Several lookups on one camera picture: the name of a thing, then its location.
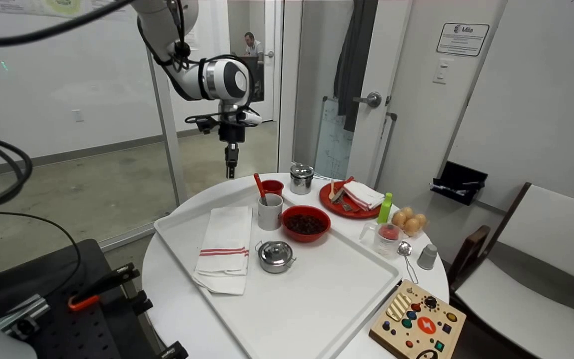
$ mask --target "chair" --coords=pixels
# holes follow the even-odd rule
[[[574,359],[574,199],[527,183],[487,249],[483,237],[449,273],[457,301],[531,355]]]

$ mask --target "metal bowl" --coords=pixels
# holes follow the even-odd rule
[[[260,247],[260,263],[270,273],[284,273],[294,261],[294,249],[286,241],[266,241]]]

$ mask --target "white round table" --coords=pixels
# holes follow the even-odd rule
[[[290,191],[290,173],[264,173],[264,179],[280,179],[286,183],[284,191]],[[214,185],[176,209],[190,211],[214,199],[220,199],[242,185],[252,185],[252,177],[240,177]],[[310,201],[318,203],[318,193],[310,193]],[[328,211],[334,223],[350,223],[356,227],[356,239],[366,223],[372,221],[354,221],[340,217]],[[425,271],[417,265],[419,249],[431,243],[431,239],[421,233],[411,241],[415,251],[410,257],[410,263],[415,267],[419,285],[439,299],[449,303],[449,279],[441,259],[435,261],[431,271]],[[400,269],[402,279],[410,279],[408,263],[404,257],[392,259]],[[186,275],[182,265],[164,245],[160,235],[154,235],[142,267],[142,287],[150,295],[154,307],[148,311],[152,325],[162,335],[166,343],[180,341],[186,345],[192,357],[198,359],[220,359],[220,357],[246,357],[246,351],[240,347],[238,339],[228,331],[220,315],[204,299],[202,291],[196,287],[192,277]],[[380,343],[370,337],[370,329],[364,327],[344,349],[342,357],[392,357]]]

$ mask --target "floor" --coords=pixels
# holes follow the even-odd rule
[[[216,134],[182,136],[180,146],[190,193],[224,181],[224,144]],[[276,124],[250,130],[242,146],[238,175],[274,171],[276,158]],[[0,175],[0,189],[11,179],[11,173]],[[69,227],[77,239],[95,237],[105,245],[170,213],[176,207],[172,195],[164,146],[156,142],[39,165],[25,193],[3,209],[47,215]],[[107,257],[113,267],[123,263],[142,267],[148,243],[146,237]],[[51,225],[0,217],[0,271],[65,245],[65,235]],[[511,359],[519,355],[475,323],[467,323],[455,357]]]

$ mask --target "white napkin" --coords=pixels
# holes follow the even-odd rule
[[[376,209],[386,201],[386,195],[360,181],[346,183],[346,193],[364,209]]]
[[[218,207],[210,213],[206,239],[196,263],[196,281],[212,293],[246,291],[252,209]]]

